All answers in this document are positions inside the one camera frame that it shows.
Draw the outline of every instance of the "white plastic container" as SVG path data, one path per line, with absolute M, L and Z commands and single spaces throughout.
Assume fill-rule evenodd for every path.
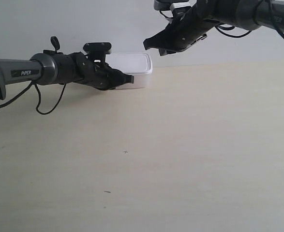
M 106 55 L 106 62 L 114 69 L 134 76 L 133 84 L 125 84 L 117 89 L 145 88 L 152 74 L 152 61 L 146 53 L 114 53 Z

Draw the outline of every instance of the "white wall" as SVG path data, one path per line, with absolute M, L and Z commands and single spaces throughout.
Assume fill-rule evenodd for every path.
M 110 41 L 113 52 L 143 52 L 143 40 L 166 26 L 153 10 L 153 0 L 0 0 L 0 58 L 28 59 L 51 48 L 57 35 L 66 53 L 87 42 Z M 270 29 L 244 39 L 230 39 L 216 30 L 190 50 L 160 58 L 156 66 L 266 61 L 284 59 L 284 41 Z

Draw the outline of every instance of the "robotic arm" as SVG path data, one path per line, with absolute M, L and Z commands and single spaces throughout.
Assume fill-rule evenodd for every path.
M 87 55 L 81 52 L 64 55 L 58 52 L 60 43 L 55 36 L 51 42 L 55 51 L 44 50 L 30 60 L 0 59 L 0 100 L 6 98 L 6 85 L 26 81 L 42 86 L 75 82 L 98 90 L 134 81 L 133 76 L 112 69 L 105 62 L 106 54 L 111 53 L 110 43 L 87 43 L 83 48 Z
M 144 41 L 146 50 L 157 48 L 161 56 L 183 52 L 205 39 L 210 29 L 222 24 L 249 31 L 265 26 L 284 32 L 284 1 L 197 0 L 193 7 L 188 2 L 155 0 L 155 10 L 171 11 L 173 18 L 167 18 L 169 24 L 163 31 Z

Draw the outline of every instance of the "light wood surface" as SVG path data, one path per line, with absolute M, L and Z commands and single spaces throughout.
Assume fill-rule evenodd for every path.
M 42 110 L 60 90 L 42 87 Z M 284 231 L 284 62 L 156 68 L 146 89 L 36 103 L 0 110 L 0 232 Z

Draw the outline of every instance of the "container lid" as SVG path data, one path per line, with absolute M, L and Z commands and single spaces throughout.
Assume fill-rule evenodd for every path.
M 146 53 L 113 53 L 106 55 L 106 62 L 114 69 L 119 69 L 123 73 L 151 74 L 152 62 Z

